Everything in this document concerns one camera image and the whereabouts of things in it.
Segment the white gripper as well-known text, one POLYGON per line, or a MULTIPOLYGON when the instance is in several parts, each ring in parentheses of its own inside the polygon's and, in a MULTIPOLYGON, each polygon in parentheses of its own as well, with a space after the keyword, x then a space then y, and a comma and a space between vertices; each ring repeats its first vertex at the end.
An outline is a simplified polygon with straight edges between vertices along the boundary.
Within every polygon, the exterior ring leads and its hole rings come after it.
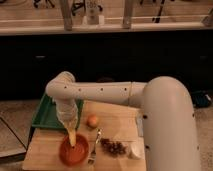
POLYGON ((78 108, 74 100, 57 100, 56 115, 66 129, 76 129, 78 123, 78 108))

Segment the dark red object behind arm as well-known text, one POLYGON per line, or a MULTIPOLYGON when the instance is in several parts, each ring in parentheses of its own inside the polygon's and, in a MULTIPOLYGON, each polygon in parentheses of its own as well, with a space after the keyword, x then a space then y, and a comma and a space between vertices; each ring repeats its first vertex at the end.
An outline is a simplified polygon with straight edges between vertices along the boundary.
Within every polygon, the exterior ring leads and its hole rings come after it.
POLYGON ((105 82, 114 82, 114 79, 109 77, 102 77, 97 80, 98 83, 105 83, 105 82))

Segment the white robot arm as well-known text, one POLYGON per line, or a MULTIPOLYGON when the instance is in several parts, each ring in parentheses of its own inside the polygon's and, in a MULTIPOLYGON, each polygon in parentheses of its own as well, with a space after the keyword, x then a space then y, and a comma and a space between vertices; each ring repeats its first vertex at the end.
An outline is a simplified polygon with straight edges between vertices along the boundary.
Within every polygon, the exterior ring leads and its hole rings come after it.
POLYGON ((142 111, 147 171, 201 171, 194 107, 179 80, 159 76, 147 83, 78 83, 64 71, 49 81, 45 92, 59 113, 71 112, 73 100, 127 105, 142 111))

